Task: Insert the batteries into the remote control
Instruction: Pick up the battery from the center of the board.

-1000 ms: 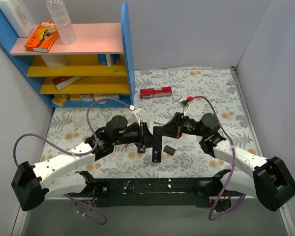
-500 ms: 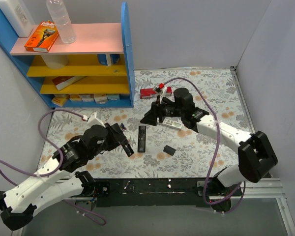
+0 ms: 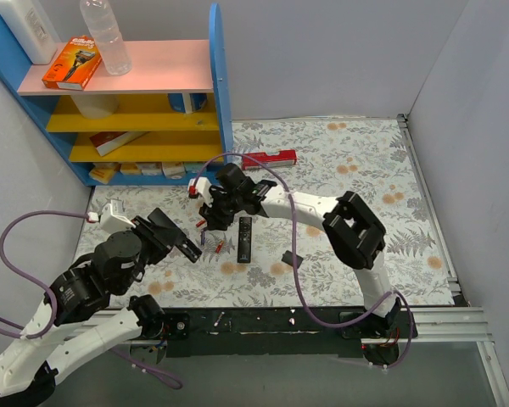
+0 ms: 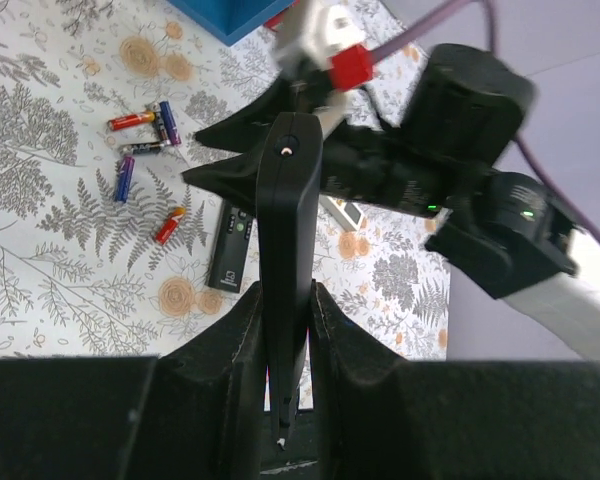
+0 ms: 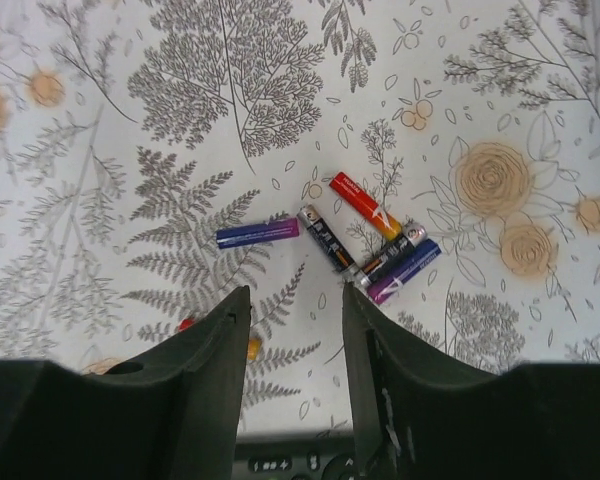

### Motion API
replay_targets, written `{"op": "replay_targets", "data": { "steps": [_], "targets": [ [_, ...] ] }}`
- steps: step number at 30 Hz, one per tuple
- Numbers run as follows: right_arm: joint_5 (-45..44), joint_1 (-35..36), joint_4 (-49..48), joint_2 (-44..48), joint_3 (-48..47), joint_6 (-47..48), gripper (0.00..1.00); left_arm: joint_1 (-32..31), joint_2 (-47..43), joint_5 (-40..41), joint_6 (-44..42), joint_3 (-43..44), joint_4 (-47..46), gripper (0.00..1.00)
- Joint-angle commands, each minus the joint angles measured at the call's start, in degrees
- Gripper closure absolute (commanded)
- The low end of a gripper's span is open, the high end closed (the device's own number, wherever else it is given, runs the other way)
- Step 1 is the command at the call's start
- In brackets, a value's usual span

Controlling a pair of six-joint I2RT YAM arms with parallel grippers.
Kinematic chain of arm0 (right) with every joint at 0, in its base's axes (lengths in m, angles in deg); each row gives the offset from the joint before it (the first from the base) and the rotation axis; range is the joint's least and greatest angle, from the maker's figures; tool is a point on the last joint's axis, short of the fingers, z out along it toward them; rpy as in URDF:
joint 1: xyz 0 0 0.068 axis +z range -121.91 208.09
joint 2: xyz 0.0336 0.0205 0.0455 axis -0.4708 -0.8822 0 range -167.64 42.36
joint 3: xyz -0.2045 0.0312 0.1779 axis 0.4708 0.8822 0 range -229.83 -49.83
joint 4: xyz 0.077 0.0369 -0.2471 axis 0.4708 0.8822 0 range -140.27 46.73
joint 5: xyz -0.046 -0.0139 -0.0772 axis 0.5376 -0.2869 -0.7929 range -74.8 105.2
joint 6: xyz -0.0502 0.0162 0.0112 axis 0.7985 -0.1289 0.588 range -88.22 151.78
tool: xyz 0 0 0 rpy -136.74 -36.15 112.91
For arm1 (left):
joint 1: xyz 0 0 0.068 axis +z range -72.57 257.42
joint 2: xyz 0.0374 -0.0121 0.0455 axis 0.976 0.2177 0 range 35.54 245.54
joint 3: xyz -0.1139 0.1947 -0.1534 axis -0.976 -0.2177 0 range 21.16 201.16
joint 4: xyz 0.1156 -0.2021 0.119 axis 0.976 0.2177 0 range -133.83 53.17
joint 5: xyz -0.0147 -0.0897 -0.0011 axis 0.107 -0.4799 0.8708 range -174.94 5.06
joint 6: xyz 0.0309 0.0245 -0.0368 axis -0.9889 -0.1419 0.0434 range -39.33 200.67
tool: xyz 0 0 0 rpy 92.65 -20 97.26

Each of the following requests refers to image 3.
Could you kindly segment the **black battery cover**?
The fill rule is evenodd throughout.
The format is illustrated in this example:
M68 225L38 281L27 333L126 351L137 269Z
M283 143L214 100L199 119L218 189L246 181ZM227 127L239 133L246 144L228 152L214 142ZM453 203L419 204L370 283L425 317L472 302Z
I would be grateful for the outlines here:
M290 250L287 250L283 253L281 261L289 265L290 267L293 267L294 264L296 264L296 267L299 268L302 265L304 258L302 256L299 256L297 254L293 254Z

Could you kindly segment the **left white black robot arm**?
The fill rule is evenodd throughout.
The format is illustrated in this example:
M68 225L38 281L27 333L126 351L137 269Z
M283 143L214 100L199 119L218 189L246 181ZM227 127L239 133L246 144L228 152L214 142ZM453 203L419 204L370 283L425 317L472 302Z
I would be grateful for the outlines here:
M111 200L85 219L108 233L47 288L36 313L0 354L0 406L38 406L73 371L119 343L142 338L165 342L187 334L184 314L167 315L150 294L133 296L118 313L80 335L75 330L109 306L113 296L143 279L174 248L191 262L201 252L162 210L126 217Z

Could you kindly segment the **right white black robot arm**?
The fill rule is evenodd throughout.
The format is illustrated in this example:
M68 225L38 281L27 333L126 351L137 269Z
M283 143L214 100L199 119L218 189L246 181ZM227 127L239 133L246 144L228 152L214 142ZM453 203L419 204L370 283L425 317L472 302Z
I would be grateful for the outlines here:
M279 176L255 182L233 163L222 167L216 180L213 185L208 178L197 176L188 184L190 198L203 201L199 213L209 229L225 231L235 214L245 212L325 232L337 258L354 271L364 305L356 318L326 326L355 326L377 337L395 330L402 302L384 266L386 229L358 194L323 197L293 192Z

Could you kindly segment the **black remote with back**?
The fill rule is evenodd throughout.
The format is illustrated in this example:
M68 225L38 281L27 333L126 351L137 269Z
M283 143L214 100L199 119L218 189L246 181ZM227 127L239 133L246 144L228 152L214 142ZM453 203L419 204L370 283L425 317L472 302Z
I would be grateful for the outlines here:
M191 262L196 263L202 255L202 250L186 236L179 237L175 247Z

